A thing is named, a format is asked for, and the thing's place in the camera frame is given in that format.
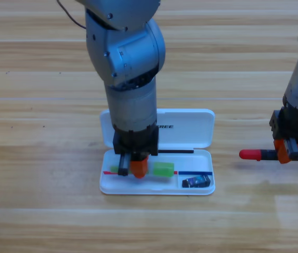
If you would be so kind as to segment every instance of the orange object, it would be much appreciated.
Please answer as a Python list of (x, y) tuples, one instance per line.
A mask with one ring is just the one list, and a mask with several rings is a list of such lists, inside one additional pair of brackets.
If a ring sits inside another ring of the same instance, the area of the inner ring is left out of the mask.
[(148, 172), (148, 157), (143, 161), (131, 161), (130, 170), (136, 178), (143, 178)]
[(281, 164), (289, 163), (291, 161), (287, 154), (284, 140), (274, 140), (274, 147), (277, 151), (277, 157)]

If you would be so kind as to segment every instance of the wooden surface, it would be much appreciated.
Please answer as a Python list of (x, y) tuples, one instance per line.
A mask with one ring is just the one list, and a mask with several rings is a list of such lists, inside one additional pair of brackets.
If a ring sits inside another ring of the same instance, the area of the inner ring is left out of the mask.
[(216, 113), (216, 191), (103, 195), (107, 103), (85, 31), (55, 0), (0, 0), (0, 252), (298, 252), (298, 163), (238, 157), (272, 148), (298, 0), (162, 0), (155, 18), (167, 47), (158, 106)]

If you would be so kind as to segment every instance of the open box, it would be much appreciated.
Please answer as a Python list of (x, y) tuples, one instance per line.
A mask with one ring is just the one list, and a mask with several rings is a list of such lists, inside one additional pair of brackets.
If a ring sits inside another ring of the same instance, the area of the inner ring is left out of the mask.
[[(100, 116), (102, 134), (106, 146), (113, 148), (114, 129), (109, 110)], [(208, 195), (215, 190), (211, 154), (204, 150), (211, 145), (215, 114), (208, 109), (157, 109), (157, 125), (160, 128), (158, 156), (149, 156), (148, 174), (137, 179), (109, 173), (118, 166), (120, 155), (114, 150), (104, 154), (100, 190), (105, 194), (162, 194)], [(176, 150), (176, 153), (164, 153)], [(151, 174), (154, 162), (174, 163), (175, 175), (170, 178)], [(211, 180), (206, 188), (182, 188), (182, 180), (195, 177), (192, 172), (208, 173)]]

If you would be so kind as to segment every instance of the cable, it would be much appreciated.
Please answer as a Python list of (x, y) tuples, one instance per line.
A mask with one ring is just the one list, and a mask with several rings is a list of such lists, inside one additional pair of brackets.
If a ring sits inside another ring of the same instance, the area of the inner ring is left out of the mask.
[(67, 14), (67, 16), (78, 26), (80, 26), (83, 29), (86, 29), (86, 26), (83, 26), (82, 24), (78, 23), (74, 18), (72, 18), (72, 16), (70, 15), (70, 13), (66, 10), (65, 6), (63, 6), (62, 3), (60, 3), (60, 0), (56, 0), (58, 5), (64, 10), (64, 12)]

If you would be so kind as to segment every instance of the red tip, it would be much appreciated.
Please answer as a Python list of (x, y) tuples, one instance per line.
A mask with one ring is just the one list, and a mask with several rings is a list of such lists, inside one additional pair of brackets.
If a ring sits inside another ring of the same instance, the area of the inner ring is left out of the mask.
[(261, 160), (261, 150), (260, 149), (244, 149), (239, 152), (239, 156), (244, 160)]

